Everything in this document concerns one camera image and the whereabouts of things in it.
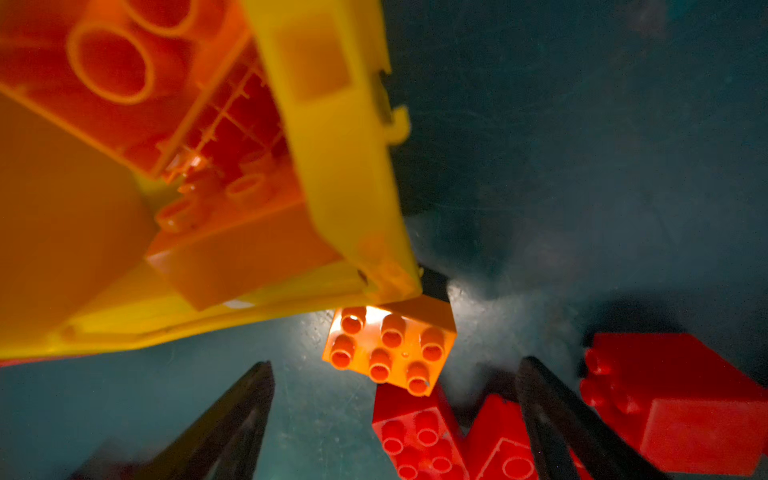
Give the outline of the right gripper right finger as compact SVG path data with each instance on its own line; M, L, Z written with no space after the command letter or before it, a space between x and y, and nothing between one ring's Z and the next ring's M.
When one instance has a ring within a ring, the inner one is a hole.
M515 375L517 399L541 479L577 479L579 460L593 479L664 479L540 360Z

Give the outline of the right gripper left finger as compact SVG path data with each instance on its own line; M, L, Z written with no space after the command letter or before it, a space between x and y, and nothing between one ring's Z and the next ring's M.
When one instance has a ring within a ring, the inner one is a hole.
M144 463L103 452L72 479L251 479L275 392L269 361L254 364L169 446Z

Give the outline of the red lego brick square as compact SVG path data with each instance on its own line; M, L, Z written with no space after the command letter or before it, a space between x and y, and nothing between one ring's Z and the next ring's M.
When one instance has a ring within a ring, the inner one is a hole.
M470 479L538 479L518 403L488 395L465 440Z

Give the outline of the red lego brick smooth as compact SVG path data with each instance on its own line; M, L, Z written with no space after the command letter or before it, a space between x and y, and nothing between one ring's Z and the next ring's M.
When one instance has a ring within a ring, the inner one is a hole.
M658 469L750 476L767 450L767 390L690 334L597 333L583 401Z

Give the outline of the red lego brick tall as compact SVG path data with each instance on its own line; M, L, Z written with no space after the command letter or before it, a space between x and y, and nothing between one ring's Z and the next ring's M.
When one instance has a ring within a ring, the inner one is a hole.
M470 477L464 436L441 386L419 397L378 386L372 428L400 479Z

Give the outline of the orange lego brick square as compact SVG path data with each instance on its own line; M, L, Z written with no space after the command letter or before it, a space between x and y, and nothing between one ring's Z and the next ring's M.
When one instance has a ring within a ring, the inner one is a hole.
M451 305L420 295L335 311L323 360L377 384L420 397L432 393L457 339Z

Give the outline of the orange curved lego piece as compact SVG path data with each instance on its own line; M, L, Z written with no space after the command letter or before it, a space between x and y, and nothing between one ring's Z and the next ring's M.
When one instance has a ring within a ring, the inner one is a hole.
M237 1L5 1L1 90L156 178L250 38Z

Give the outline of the orange lego fence piece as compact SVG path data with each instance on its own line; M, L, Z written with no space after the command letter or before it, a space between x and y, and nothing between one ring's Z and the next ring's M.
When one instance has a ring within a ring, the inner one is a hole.
M242 166L288 154L283 123L254 42L249 42L185 134L161 178L172 183L197 171L216 172L226 185Z

